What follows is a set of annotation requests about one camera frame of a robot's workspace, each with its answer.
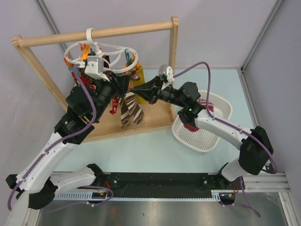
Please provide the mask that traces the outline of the red patterned sock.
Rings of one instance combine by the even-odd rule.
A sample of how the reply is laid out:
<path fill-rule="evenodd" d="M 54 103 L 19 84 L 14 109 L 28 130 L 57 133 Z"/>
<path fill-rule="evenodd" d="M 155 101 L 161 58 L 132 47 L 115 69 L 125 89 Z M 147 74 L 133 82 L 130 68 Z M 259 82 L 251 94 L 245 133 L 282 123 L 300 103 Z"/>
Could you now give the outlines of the red patterned sock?
<path fill-rule="evenodd" d="M 116 112 L 117 112 L 118 103 L 119 103 L 118 98 L 117 97 L 113 97 L 112 100 L 111 100 L 111 102 L 112 102 L 112 109 L 109 111 L 109 113 L 111 115 L 115 115 Z"/>
<path fill-rule="evenodd" d="M 87 86 L 91 85 L 91 78 L 88 75 L 82 74 L 82 75 L 80 75 L 80 79 L 85 85 L 87 85 Z"/>

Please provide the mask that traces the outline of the brown white striped sock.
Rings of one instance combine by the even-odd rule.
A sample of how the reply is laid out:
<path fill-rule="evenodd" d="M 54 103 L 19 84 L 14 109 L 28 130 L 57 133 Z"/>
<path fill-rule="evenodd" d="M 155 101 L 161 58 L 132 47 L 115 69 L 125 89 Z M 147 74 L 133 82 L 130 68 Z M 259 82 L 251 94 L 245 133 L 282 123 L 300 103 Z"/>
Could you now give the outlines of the brown white striped sock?
<path fill-rule="evenodd" d="M 134 93 L 128 92 L 126 94 L 126 105 L 129 111 L 129 116 L 133 118 L 133 123 L 140 124 L 144 118 L 144 111 L 138 105 Z"/>

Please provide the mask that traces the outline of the white plastic clip hanger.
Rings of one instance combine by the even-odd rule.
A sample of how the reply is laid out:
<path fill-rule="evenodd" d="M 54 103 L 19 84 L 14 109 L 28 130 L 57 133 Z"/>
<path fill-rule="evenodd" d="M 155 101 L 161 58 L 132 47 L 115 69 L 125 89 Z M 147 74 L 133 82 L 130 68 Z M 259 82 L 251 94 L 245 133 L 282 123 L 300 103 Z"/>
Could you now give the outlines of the white plastic clip hanger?
<path fill-rule="evenodd" d="M 134 69 L 134 66 L 136 64 L 136 62 L 133 62 L 133 53 L 137 53 L 134 49 L 130 48 L 130 47 L 122 47 L 122 46 L 116 46 L 116 45 L 111 45 L 111 44 L 105 44 L 105 43 L 99 43 L 95 40 L 92 39 L 92 31 L 94 29 L 93 28 L 88 28 L 86 30 L 86 39 L 83 40 L 82 42 L 76 42 L 72 45 L 70 45 L 64 52 L 64 55 L 69 54 L 69 52 L 75 48 L 76 46 L 79 46 L 79 43 L 85 43 L 86 45 L 90 46 L 90 51 L 88 56 L 96 56 L 96 57 L 103 57 L 106 60 L 109 61 L 110 63 L 110 68 L 106 71 L 113 71 L 116 74 L 122 74 L 124 72 L 127 71 L 132 71 Z M 128 48 L 129 49 L 129 54 L 132 58 L 132 63 L 131 64 L 125 64 L 125 67 L 123 69 L 116 69 L 114 68 L 114 65 L 117 64 L 121 57 L 124 56 L 125 57 L 125 52 L 124 50 Z M 72 63 L 73 65 L 79 65 L 78 61 L 82 61 L 82 53 L 83 51 L 80 50 L 80 55 L 78 56 L 78 58 L 70 58 L 67 59 L 70 63 Z"/>

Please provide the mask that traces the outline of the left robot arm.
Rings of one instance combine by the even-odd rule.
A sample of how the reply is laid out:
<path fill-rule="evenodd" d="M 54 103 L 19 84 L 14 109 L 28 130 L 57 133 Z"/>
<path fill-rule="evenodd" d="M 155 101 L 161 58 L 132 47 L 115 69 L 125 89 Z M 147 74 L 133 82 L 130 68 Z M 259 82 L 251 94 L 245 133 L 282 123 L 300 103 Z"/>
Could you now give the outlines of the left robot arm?
<path fill-rule="evenodd" d="M 96 164 L 89 164 L 83 170 L 70 173 L 67 179 L 54 179 L 52 172 L 68 153 L 79 146 L 95 129 L 101 116 L 114 97 L 124 97 L 127 93 L 131 74 L 115 74 L 108 71 L 105 79 L 94 80 L 95 89 L 84 84 L 81 76 L 74 76 L 79 84 L 74 86 L 66 101 L 67 112 L 55 125 L 54 132 L 48 142 L 30 163 L 19 174 L 10 174 L 6 178 L 7 185 L 16 198 L 25 198 L 26 207 L 39 210 L 52 202 L 59 193 L 82 186 L 99 188 L 104 177 Z"/>

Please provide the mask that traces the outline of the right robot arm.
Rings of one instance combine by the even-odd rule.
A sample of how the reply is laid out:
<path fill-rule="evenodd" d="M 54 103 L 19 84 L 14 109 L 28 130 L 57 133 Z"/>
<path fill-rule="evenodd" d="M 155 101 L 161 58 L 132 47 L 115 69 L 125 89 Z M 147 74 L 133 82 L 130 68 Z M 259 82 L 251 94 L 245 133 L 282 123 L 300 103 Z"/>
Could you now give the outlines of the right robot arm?
<path fill-rule="evenodd" d="M 218 172 L 217 184 L 220 188 L 228 189 L 234 180 L 247 173 L 258 175 L 267 162 L 277 168 L 265 129 L 260 126 L 250 129 L 213 116 L 208 107 L 198 102 L 200 93 L 195 83 L 186 82 L 179 89 L 175 89 L 156 76 L 130 91 L 151 105 L 162 100 L 181 107 L 178 116 L 183 124 L 207 130 L 239 150 L 239 157 L 226 163 Z"/>

